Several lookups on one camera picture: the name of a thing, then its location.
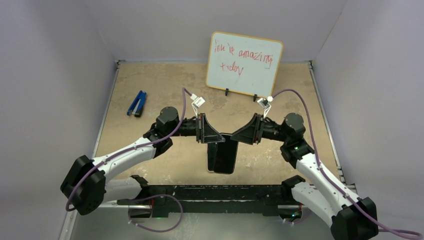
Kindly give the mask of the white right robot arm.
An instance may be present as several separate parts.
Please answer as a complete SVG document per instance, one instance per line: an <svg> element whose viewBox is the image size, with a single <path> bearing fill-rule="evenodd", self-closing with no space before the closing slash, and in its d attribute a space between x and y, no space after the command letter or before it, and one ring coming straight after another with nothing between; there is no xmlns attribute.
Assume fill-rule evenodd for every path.
<svg viewBox="0 0 424 240"><path fill-rule="evenodd" d="M297 113L289 113L281 124L256 113L230 138L250 145L263 138L282 142L283 159L310 181L285 181L280 191L282 200L308 207L329 226L334 239L369 240L377 236L378 226L366 217L377 217L376 204L358 196L329 171L304 139L305 131L304 120Z"/></svg>

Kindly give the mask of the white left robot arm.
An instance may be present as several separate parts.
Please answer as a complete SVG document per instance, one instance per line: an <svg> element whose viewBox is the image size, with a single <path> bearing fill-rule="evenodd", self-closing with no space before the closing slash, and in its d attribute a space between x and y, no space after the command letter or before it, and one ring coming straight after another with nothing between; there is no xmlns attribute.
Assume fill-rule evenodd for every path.
<svg viewBox="0 0 424 240"><path fill-rule="evenodd" d="M172 137L195 137L196 142L202 144L225 142L225 138L210 126L204 113L180 118L175 107L165 107L149 131L130 145L93 159L82 155L74 161L60 186L67 198L66 211L77 211L81 215L93 212L104 202L106 184L110 180L137 164L164 154L173 145Z"/></svg>

